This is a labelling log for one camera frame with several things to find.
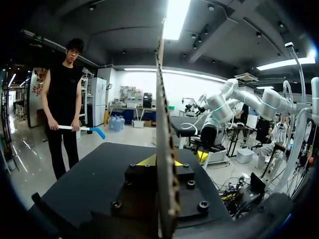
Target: exit sign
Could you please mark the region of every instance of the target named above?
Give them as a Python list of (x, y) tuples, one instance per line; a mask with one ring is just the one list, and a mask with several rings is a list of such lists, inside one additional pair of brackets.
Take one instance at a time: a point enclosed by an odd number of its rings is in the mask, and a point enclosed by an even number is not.
[(35, 35), (34, 35), (34, 39), (35, 39), (35, 40), (37, 40), (37, 41), (39, 41), (39, 42), (43, 42), (44, 37), (43, 37), (43, 36), (40, 36), (40, 35), (35, 34)]

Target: stick with blue end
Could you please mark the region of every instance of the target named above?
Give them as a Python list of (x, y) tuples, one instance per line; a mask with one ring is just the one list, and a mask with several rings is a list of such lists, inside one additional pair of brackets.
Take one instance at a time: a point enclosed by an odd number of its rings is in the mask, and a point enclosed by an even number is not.
[[(72, 126), (66, 126), (66, 125), (58, 125), (60, 129), (73, 129)], [(80, 127), (80, 130), (85, 131), (95, 131), (97, 132), (102, 139), (105, 139), (105, 134), (99, 129), (99, 128), (88, 128), (88, 127)]]

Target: ceiling light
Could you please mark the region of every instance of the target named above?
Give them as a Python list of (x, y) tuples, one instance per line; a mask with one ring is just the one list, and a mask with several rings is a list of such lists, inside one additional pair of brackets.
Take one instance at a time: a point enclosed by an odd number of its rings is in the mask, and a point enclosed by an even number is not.
[(30, 78), (28, 78), (28, 79), (26, 79), (25, 81), (23, 81), (23, 82), (19, 85), (19, 87), (23, 86), (24, 83), (26, 83), (29, 79), (30, 79)]
[[(147, 69), (147, 68), (124, 68), (124, 70), (125, 71), (152, 71), (152, 72), (156, 71), (156, 69)], [(223, 80), (223, 79), (220, 79), (220, 78), (217, 78), (217, 77), (201, 75), (201, 74), (195, 74), (195, 73), (189, 73), (189, 72), (183, 72), (183, 71), (173, 71), (173, 70), (165, 70), (165, 69), (163, 69), (162, 72), (185, 75), (185, 76), (194, 76), (194, 77), (200, 77), (200, 78), (205, 78), (205, 79), (209, 79), (209, 80), (226, 82), (226, 80)]]
[[(299, 62), (300, 64), (315, 64), (316, 63), (315, 59), (312, 57), (299, 58)], [(293, 65), (297, 65), (297, 62), (295, 59), (287, 60), (287, 61), (279, 61), (276, 63), (259, 66), (257, 67), (257, 69), (260, 71), (264, 71), (264, 70), (274, 69), (278, 67), (293, 66)]]
[(10, 80), (9, 84), (8, 84), (8, 87), (10, 87), (10, 85), (11, 85), (12, 81), (13, 81), (13, 80), (14, 80), (14, 78), (15, 78), (15, 75), (16, 75), (16, 73), (14, 73), (14, 74), (13, 74), (13, 76), (12, 76), (12, 78), (11, 78), (11, 80)]
[(259, 86), (259, 87), (256, 87), (257, 89), (259, 90), (264, 90), (264, 89), (273, 89), (274, 87), (273, 86)]
[(208, 10), (210, 10), (210, 11), (214, 11), (214, 10), (215, 10), (215, 8), (214, 8), (214, 6), (213, 6), (213, 5), (209, 4), (209, 5), (208, 5)]
[(190, 0), (169, 0), (163, 38), (178, 40), (188, 12)]

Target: man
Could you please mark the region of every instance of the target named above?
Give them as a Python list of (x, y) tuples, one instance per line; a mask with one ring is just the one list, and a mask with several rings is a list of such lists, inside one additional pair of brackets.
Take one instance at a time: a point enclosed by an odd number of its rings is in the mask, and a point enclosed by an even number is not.
[(264, 144), (257, 152), (258, 152), (258, 165), (256, 168), (265, 169), (265, 159), (266, 155), (272, 153), (275, 147), (275, 143), (282, 142), (284, 143), (286, 140), (286, 135), (288, 131), (288, 125), (286, 124), (286, 117), (281, 116), (281, 120), (277, 123), (274, 129), (269, 128), (269, 135), (272, 138), (272, 142), (269, 144)]
[[(50, 67), (41, 93), (43, 110), (47, 117), (45, 133), (48, 137), (52, 166), (56, 179), (65, 172), (62, 157), (61, 140), (72, 168), (78, 161), (76, 131), (79, 130), (81, 110), (82, 69), (73, 66), (73, 62), (83, 51), (84, 43), (75, 38), (66, 45), (66, 56), (62, 63)], [(71, 125), (72, 130), (59, 129), (58, 125)]]
[[(248, 118), (248, 113), (249, 113), (249, 107), (248, 107), (248, 105), (244, 104), (243, 108), (241, 109), (241, 111), (236, 116), (236, 118), (239, 119), (238, 122), (242, 122), (244, 125), (246, 125), (247, 118)], [(246, 129), (243, 129), (243, 136), (244, 136), (243, 143), (245, 144), (246, 141), (247, 141), (247, 130)]]

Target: black sleeveless shirt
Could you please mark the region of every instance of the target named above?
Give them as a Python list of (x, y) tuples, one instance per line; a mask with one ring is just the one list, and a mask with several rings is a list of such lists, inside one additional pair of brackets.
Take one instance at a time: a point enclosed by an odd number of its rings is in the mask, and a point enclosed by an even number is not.
[(51, 81), (47, 94), (53, 118), (60, 125), (71, 125), (75, 115), (76, 89), (82, 68), (67, 68), (62, 63), (50, 67)]

